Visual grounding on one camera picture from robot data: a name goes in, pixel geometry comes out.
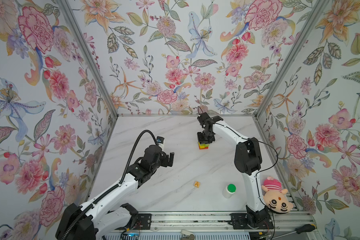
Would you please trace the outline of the wood cube letter A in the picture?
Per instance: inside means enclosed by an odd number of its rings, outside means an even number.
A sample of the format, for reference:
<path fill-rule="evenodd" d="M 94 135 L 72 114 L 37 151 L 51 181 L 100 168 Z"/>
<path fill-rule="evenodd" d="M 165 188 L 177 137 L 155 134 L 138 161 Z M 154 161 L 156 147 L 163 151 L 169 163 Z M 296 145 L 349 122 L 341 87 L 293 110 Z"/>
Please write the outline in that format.
<path fill-rule="evenodd" d="M 195 187 L 195 188 L 199 188 L 199 187 L 200 187 L 200 185 L 201 185 L 201 183 L 200 183 L 200 182 L 198 182 L 198 181 L 195 181 L 195 182 L 194 182 L 194 187 Z"/>

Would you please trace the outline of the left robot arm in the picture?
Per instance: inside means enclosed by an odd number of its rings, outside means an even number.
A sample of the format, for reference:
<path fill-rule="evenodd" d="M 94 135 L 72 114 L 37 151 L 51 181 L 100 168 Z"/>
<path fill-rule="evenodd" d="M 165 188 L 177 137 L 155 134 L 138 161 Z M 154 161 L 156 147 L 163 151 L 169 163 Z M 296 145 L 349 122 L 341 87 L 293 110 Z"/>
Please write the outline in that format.
<path fill-rule="evenodd" d="M 126 202 L 151 179 L 160 167 L 172 167 L 175 154 L 166 154 L 160 146 L 146 148 L 144 156 L 127 168 L 126 175 L 101 194 L 81 205 L 69 205 L 59 223 L 58 240 L 100 240 L 113 230 L 132 229 L 139 212 Z"/>

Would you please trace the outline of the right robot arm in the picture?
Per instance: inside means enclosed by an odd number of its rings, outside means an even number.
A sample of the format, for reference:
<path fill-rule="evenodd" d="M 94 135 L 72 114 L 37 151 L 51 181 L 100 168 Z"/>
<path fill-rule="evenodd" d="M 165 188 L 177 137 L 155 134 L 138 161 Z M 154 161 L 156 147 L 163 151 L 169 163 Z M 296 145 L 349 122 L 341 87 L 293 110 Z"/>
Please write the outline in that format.
<path fill-rule="evenodd" d="M 220 116 L 210 117 L 207 113 L 202 113 L 197 120 L 203 128 L 202 132 L 197 133 L 200 146 L 213 143 L 215 135 L 219 135 L 235 147 L 234 164 L 243 176 L 247 195 L 246 223 L 250 228 L 259 228 L 260 223 L 268 216 L 258 184 L 263 161 L 259 141 L 240 134 Z"/>

